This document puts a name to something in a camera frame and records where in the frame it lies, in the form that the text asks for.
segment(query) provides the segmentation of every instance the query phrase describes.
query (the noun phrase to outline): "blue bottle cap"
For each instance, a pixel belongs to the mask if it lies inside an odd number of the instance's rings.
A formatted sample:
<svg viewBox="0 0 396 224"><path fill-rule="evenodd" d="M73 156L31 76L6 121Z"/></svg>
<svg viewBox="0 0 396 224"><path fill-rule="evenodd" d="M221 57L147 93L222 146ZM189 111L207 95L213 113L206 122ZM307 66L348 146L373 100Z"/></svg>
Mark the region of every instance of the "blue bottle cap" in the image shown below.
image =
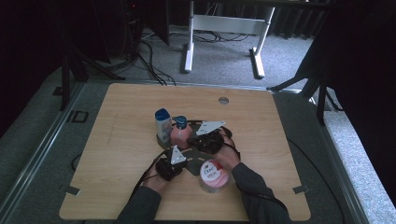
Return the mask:
<svg viewBox="0 0 396 224"><path fill-rule="evenodd" d="M165 110L164 108L161 108L155 112L155 119L156 120L166 120L169 119L171 116L169 115L168 111Z"/></svg>
<svg viewBox="0 0 396 224"><path fill-rule="evenodd" d="M173 117L172 120L176 121L176 127L178 129L185 129L187 127L187 119L184 116Z"/></svg>

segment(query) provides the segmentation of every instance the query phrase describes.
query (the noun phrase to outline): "person's hand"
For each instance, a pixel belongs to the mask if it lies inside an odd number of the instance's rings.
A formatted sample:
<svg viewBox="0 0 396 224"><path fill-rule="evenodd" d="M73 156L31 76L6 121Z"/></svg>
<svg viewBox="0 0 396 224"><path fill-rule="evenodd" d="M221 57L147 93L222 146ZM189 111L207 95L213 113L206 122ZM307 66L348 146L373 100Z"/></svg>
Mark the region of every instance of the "person's hand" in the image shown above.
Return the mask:
<svg viewBox="0 0 396 224"><path fill-rule="evenodd" d="M227 137L223 130L220 131L220 134L223 135L224 143L235 147L233 141ZM236 152L229 146L223 145L218 153L214 154L213 157L216 161L218 161L222 167L226 170L231 171L239 162L238 155Z"/></svg>
<svg viewBox="0 0 396 224"><path fill-rule="evenodd" d="M158 174L157 170L155 169L155 164L151 167L146 175L146 180L143 181L142 186L148 187L157 191L159 194L163 194L163 191L168 186L169 181L163 179L160 174Z"/></svg>

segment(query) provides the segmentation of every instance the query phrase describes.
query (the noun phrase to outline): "white triangular marker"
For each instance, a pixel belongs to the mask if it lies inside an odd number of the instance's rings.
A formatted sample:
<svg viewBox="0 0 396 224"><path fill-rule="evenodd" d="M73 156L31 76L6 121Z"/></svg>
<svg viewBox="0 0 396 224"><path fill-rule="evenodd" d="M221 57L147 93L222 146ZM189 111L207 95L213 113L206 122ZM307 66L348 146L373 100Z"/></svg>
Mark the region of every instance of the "white triangular marker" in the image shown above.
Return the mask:
<svg viewBox="0 0 396 224"><path fill-rule="evenodd" d="M174 146L173 150L172 150L172 159L171 159L171 164L175 165L178 163L181 163L183 161L185 161L187 158L183 156L183 154L181 154L180 150L178 150L177 146Z"/></svg>
<svg viewBox="0 0 396 224"><path fill-rule="evenodd" d="M211 133L211 132L215 131L217 128L223 126L224 124L225 124L224 120L222 120L222 121L203 121L201 124L201 127L199 127L197 135Z"/></svg>

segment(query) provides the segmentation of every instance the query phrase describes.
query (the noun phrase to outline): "pink bottle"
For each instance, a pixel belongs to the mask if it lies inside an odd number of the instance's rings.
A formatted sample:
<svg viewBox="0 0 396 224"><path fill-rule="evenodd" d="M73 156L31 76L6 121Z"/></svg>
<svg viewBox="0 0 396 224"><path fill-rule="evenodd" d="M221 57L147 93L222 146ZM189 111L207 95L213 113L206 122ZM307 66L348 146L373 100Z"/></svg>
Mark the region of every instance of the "pink bottle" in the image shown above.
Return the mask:
<svg viewBox="0 0 396 224"><path fill-rule="evenodd" d="M189 143L187 139L192 133L192 128L187 124L187 119L184 116L177 116L172 118L176 121L176 126L171 132L171 144L181 148L188 148Z"/></svg>

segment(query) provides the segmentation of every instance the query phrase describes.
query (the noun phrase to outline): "long sleeve shirt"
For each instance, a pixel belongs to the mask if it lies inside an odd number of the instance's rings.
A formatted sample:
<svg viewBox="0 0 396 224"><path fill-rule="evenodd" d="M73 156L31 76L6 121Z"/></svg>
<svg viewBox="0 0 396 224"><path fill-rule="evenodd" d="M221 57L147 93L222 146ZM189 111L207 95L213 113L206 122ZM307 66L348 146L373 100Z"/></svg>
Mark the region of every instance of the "long sleeve shirt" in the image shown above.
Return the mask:
<svg viewBox="0 0 396 224"><path fill-rule="evenodd" d="M274 197L274 193L265 185L261 175L240 162L232 170L235 183L243 191L252 194ZM260 197L241 193L242 203L251 224L288 224L291 223L287 211L279 204ZM121 211L117 224L150 224L154 221L161 195L153 189L140 187L131 201Z"/></svg>

